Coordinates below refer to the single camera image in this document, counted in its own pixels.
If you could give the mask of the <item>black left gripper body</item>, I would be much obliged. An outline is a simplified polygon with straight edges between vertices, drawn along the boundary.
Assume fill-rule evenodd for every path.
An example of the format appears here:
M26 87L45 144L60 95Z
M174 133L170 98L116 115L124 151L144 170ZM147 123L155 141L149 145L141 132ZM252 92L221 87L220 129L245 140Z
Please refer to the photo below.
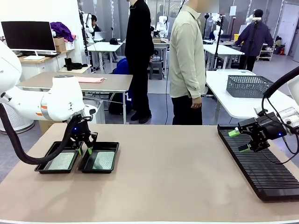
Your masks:
M91 121L92 117L75 116L72 117L69 123L72 123L73 129L70 134L70 138L74 140L76 146L80 146L81 143L85 143L87 146L91 146L90 141L91 131L88 126L88 121Z

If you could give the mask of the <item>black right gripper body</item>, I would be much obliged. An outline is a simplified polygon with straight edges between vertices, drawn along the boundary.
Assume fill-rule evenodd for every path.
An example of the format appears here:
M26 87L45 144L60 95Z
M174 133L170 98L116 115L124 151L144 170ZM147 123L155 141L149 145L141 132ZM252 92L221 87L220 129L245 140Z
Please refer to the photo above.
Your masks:
M287 131L274 112L256 118L255 142L266 142L285 137Z

